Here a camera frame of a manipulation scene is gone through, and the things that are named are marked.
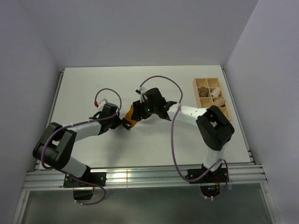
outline wooden tray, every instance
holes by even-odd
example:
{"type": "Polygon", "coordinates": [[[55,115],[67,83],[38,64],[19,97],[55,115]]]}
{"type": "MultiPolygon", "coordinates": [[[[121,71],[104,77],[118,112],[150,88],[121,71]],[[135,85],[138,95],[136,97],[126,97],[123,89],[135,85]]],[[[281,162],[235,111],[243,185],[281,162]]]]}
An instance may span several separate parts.
{"type": "MultiPolygon", "coordinates": [[[[194,89],[194,93],[195,93],[196,104],[197,104],[197,107],[199,107],[199,108],[209,108],[210,106],[214,105],[213,104],[214,100],[216,100],[218,98],[225,99],[218,78],[195,78],[193,80],[193,89],[194,89]],[[209,89],[209,94],[207,97],[199,97],[199,88],[202,86],[209,89]],[[220,96],[212,97],[211,92],[216,87],[220,87],[220,89],[221,89],[220,96]]],[[[222,113],[224,113],[224,115],[227,117],[227,119],[230,120],[230,115],[229,115],[229,111],[228,111],[228,107],[227,107],[226,103],[223,107],[220,107],[220,110],[222,111],[222,113]]]]}

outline wooden box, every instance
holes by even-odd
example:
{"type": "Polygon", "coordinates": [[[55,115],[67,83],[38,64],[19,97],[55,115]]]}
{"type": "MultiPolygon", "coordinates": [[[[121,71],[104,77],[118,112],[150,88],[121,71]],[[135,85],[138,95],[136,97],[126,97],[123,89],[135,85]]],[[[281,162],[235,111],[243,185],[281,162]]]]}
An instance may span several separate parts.
{"type": "MultiPolygon", "coordinates": [[[[193,80],[193,89],[195,93],[195,99],[197,107],[199,108],[209,108],[210,106],[214,105],[214,100],[218,98],[224,98],[222,88],[219,82],[218,78],[195,78],[193,80]],[[200,97],[199,96],[199,88],[200,87],[206,87],[209,89],[209,93],[207,97],[200,97]],[[221,92],[219,97],[212,97],[211,92],[216,88],[220,87],[221,92]]],[[[224,113],[224,115],[227,117],[227,119],[230,119],[227,103],[225,102],[225,105],[220,107],[220,110],[224,113]]]]}

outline white table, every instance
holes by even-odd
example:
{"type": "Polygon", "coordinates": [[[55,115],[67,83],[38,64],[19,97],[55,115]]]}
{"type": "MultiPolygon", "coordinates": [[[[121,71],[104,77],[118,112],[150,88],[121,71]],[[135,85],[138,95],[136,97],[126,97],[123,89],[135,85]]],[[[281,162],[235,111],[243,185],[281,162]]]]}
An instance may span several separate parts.
{"type": "MultiPolygon", "coordinates": [[[[96,67],[66,68],[51,122],[77,123],[87,120],[97,112],[94,96],[102,88],[112,88],[122,97],[120,117],[129,111],[135,93],[143,80],[153,75],[172,78],[183,90],[183,105],[196,107],[192,81],[195,77],[217,77],[231,115],[235,133],[229,142],[224,158],[229,163],[250,162],[248,150],[233,107],[233,103],[220,66],[142,66],[142,67],[96,67]]],[[[161,78],[149,80],[144,87],[158,87],[167,101],[178,101],[177,87],[161,78]]],[[[98,96],[119,105],[114,93],[104,91],[98,96]]],[[[92,168],[122,168],[173,165],[170,147],[171,123],[152,115],[138,122],[127,131],[122,126],[101,136],[89,137],[74,145],[72,156],[92,168]]],[[[206,145],[197,127],[182,122],[175,124],[175,152],[178,164],[201,164],[206,145]]]]}

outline white wall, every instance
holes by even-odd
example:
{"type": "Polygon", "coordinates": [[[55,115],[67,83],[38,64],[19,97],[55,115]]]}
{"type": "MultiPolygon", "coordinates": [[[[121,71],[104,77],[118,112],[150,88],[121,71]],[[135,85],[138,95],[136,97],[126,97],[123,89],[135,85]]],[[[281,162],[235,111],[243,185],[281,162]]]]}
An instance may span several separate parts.
{"type": "Polygon", "coordinates": [[[20,0],[60,66],[225,65],[257,0],[20,0]]]}
{"type": "Polygon", "coordinates": [[[283,223],[299,223],[299,1],[259,0],[227,64],[253,156],[283,223]]]}
{"type": "Polygon", "coordinates": [[[0,1],[0,30],[0,223],[8,224],[46,125],[58,69],[18,1],[0,1]]]}

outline gray floor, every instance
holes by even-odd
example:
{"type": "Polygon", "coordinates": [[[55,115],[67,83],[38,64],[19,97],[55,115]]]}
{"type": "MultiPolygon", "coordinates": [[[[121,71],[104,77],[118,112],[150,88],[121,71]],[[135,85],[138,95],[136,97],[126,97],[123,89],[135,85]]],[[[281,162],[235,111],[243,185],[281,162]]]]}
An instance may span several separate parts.
{"type": "Polygon", "coordinates": [[[270,224],[259,184],[233,185],[205,201],[198,186],[113,189],[100,204],[73,203],[72,191],[32,192],[23,224],[270,224]]]}

